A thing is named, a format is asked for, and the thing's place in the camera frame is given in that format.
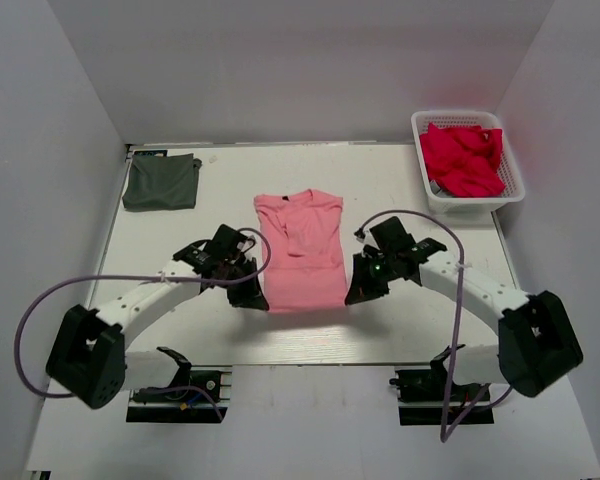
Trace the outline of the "pink t-shirt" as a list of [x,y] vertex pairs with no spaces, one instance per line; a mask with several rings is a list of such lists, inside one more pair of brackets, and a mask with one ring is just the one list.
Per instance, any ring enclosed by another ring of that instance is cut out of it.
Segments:
[[340,240],[344,201],[308,189],[254,198],[260,231],[271,246],[264,296],[274,314],[344,306],[347,277]]

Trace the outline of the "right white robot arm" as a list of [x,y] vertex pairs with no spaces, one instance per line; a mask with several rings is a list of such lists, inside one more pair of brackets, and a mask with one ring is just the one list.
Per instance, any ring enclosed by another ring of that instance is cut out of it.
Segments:
[[411,281],[455,302],[454,316],[470,312],[497,336],[493,345],[452,342],[430,362],[431,384],[452,399],[467,385],[507,384],[534,398],[582,364],[584,354],[561,299],[527,293],[469,266],[432,238],[416,241],[397,216],[356,233],[346,305],[389,294],[390,282]]

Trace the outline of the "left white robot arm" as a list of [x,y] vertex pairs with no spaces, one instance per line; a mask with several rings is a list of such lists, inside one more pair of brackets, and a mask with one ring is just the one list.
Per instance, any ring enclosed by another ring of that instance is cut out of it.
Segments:
[[47,374],[92,409],[104,407],[121,391],[171,401],[194,395],[214,406],[211,394],[192,383],[192,364],[184,355],[164,346],[130,347],[180,304],[213,288],[224,289],[234,308],[268,310],[259,284],[267,266],[249,253],[256,244],[270,260],[271,245],[263,234],[222,224],[211,239],[178,250],[156,275],[137,277],[137,286],[116,299],[91,309],[71,308],[47,360]]

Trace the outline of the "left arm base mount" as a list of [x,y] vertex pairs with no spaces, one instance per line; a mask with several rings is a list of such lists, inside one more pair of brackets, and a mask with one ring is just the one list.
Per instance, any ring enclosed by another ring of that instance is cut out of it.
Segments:
[[128,423],[220,424],[226,416],[231,368],[195,366],[167,347],[131,352],[126,360]]

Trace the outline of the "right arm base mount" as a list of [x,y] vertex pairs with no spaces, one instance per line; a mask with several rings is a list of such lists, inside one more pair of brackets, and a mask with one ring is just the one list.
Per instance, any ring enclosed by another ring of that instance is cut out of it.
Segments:
[[[434,426],[442,419],[442,406],[447,373],[444,361],[450,355],[447,347],[428,365],[398,369],[389,379],[389,386],[397,394],[401,426]],[[448,424],[462,413],[475,397],[481,384],[452,384],[448,409]]]

